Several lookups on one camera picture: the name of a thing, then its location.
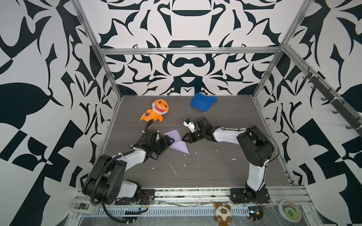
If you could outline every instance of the wood grain surface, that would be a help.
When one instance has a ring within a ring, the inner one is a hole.
[[[157,129],[161,134],[177,129],[183,137],[189,132],[182,124],[184,120],[201,116],[205,116],[213,126],[245,128],[256,125],[266,132],[250,96],[218,96],[218,102],[206,112],[190,106],[192,97],[124,96],[106,146],[106,154],[116,155],[129,150],[146,125],[145,121],[139,120],[140,117],[152,108],[152,102],[158,98],[166,100],[170,110],[163,115],[162,122],[155,121],[149,128]],[[187,144],[187,147],[190,154],[168,148],[157,161],[149,159],[127,170],[124,179],[137,181],[143,187],[245,185],[249,162],[240,145],[204,139]],[[265,181],[268,186],[289,185],[278,159],[268,165]]]

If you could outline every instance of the paper airplane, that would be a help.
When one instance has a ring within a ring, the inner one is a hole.
[[[189,150],[187,149],[186,143],[181,140],[181,136],[178,133],[177,129],[167,132],[165,133],[165,135],[168,135],[169,137],[175,140],[175,142],[170,146],[170,148],[189,154]]]

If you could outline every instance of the robotic arm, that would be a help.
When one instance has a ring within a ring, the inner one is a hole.
[[[146,129],[142,138],[139,140],[142,141],[140,144],[137,142],[132,150],[123,155],[117,155],[119,156],[117,159],[105,154],[101,155],[84,183],[82,193],[90,196],[92,200],[92,190],[97,183],[97,178],[101,178],[98,180],[94,199],[106,204],[111,204],[120,198],[126,198],[127,202],[137,202],[141,196],[141,186],[136,182],[123,180],[125,171],[149,158],[157,160],[158,156],[174,142],[172,138],[167,135],[163,137],[155,129]],[[153,153],[157,155],[157,158],[152,157]],[[112,161],[111,165],[104,171],[106,164],[110,161]]]
[[[274,146],[256,126],[252,125],[243,129],[228,129],[220,126],[212,127],[205,117],[197,120],[187,119],[184,125],[188,132],[182,141],[193,143],[201,139],[213,142],[229,142],[239,144],[249,161],[249,177],[243,194],[235,193],[231,197],[234,203],[242,201],[268,202],[268,191],[265,189],[265,170]]]

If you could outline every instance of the black and white patterned wall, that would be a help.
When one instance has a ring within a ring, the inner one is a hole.
[[[81,0],[101,48],[279,46],[302,0]],[[272,54],[108,56],[123,95],[252,94]]]
[[[357,111],[361,108],[359,0],[316,0],[291,46]],[[325,223],[362,223],[362,138],[283,55],[258,96],[263,115],[298,184]]]
[[[68,0],[1,1],[1,225],[65,223],[116,102]]]
[[[103,48],[274,46],[302,0],[81,0]]]
[[[123,95],[253,94],[273,54],[109,55]]]

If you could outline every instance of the plush toy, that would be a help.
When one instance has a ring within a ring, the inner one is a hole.
[[[169,108],[170,106],[168,106],[168,103],[165,100],[158,99],[152,103],[152,110],[151,109],[147,110],[147,113],[149,113],[149,115],[146,115],[146,113],[144,113],[140,121],[142,120],[150,121],[151,119],[153,119],[154,121],[156,121],[157,119],[162,121],[163,120],[162,115],[166,114]]]
[[[215,204],[215,207],[216,220],[219,222],[219,226],[228,226],[228,223],[232,221],[231,206],[223,206],[221,203],[217,202]]]

